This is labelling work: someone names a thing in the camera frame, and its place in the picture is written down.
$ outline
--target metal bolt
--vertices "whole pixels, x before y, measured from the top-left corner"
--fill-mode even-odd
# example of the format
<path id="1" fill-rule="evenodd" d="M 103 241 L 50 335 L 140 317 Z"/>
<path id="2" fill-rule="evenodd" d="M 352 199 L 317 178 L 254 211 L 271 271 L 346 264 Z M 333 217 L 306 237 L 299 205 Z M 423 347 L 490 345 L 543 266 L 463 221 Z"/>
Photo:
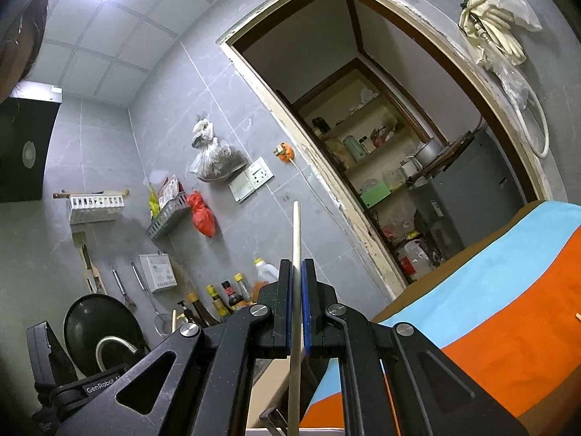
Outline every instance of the metal bolt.
<path id="1" fill-rule="evenodd" d="M 411 336 L 414 333 L 414 327 L 409 323 L 400 323 L 396 326 L 396 333 L 401 336 Z"/>
<path id="2" fill-rule="evenodd" d="M 268 306 L 265 304 L 255 304 L 251 308 L 252 316 L 264 316 L 268 313 Z"/>
<path id="3" fill-rule="evenodd" d="M 333 316 L 341 316 L 342 314 L 345 314 L 345 311 L 347 311 L 347 308 L 345 308 L 340 303 L 333 303 L 333 304 L 329 305 L 329 308 L 327 308 L 327 311 L 329 311 L 329 313 L 332 314 Z"/>
<path id="4" fill-rule="evenodd" d="M 200 327 L 196 323 L 185 323 L 179 328 L 179 332 L 182 336 L 191 338 L 200 332 Z"/>

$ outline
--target green box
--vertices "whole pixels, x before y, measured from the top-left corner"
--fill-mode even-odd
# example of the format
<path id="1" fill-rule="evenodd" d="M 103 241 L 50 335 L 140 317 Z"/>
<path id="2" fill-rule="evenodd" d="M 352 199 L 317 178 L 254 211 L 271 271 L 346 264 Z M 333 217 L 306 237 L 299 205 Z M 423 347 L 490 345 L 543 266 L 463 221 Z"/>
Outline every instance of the green box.
<path id="1" fill-rule="evenodd" d="M 376 186 L 374 186 L 371 190 L 367 190 L 367 192 L 361 195 L 361 200 L 368 208 L 371 208 L 373 205 L 377 205 L 381 200 L 389 196 L 391 190 L 385 184 L 385 182 L 380 182 Z"/>

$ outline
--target hair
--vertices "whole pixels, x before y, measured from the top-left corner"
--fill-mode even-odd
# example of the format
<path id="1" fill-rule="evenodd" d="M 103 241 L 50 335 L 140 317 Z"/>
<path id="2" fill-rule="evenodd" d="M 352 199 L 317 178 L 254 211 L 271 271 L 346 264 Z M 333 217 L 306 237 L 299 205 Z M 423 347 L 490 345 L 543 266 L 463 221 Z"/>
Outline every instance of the hair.
<path id="1" fill-rule="evenodd" d="M 42 40 L 44 39 L 44 30 L 46 28 L 46 16 L 48 13 L 48 0 L 33 0 L 28 8 L 24 11 L 23 22 L 28 22 L 31 24 L 33 29 L 33 48 L 30 53 L 30 58 L 26 63 L 24 71 L 20 80 L 24 80 L 30 74 L 38 54 L 40 52 L 40 46 Z"/>

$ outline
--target range hood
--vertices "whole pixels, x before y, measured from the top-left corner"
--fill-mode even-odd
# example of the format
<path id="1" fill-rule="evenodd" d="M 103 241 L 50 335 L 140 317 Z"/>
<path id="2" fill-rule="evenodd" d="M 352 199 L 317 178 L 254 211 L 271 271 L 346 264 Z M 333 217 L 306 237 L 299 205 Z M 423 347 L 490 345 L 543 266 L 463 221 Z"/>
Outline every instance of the range hood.
<path id="1" fill-rule="evenodd" d="M 0 203 L 42 198 L 48 143 L 60 103 L 60 88 L 24 82 L 0 104 Z"/>

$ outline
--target black pan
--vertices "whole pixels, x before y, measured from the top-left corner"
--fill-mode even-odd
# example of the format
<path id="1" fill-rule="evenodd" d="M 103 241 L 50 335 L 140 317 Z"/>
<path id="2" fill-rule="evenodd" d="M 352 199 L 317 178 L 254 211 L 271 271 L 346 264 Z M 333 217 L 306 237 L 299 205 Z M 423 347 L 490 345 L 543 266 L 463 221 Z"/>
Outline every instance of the black pan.
<path id="1" fill-rule="evenodd" d="M 87 377 L 101 372 L 95 358 L 95 348 L 105 336 L 118 336 L 142 352 L 147 350 L 147 343 L 133 314 L 108 295 L 80 297 L 69 308 L 63 327 L 65 346 L 71 360 Z M 115 348 L 112 354 L 107 368 L 133 363 L 132 355 L 123 346 Z"/>

